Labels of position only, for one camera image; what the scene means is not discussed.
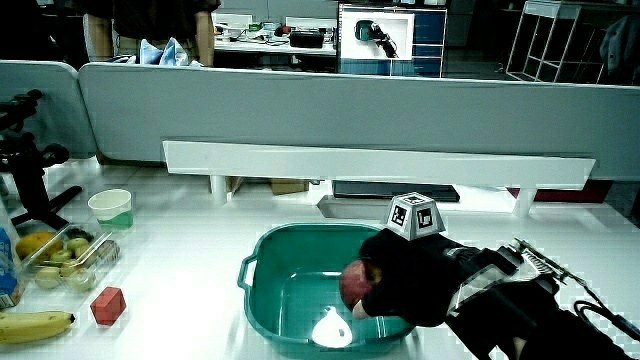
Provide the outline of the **person's right hand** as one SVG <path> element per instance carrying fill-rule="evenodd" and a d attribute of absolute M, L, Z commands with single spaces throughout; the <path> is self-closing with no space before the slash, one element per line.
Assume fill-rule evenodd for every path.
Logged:
<path fill-rule="evenodd" d="M 442 324 L 454 293 L 473 273 L 466 263 L 481 253 L 444 230 L 433 199 L 416 192 L 395 196 L 384 227 L 364 240 L 340 276 L 341 299 L 353 317 Z"/>

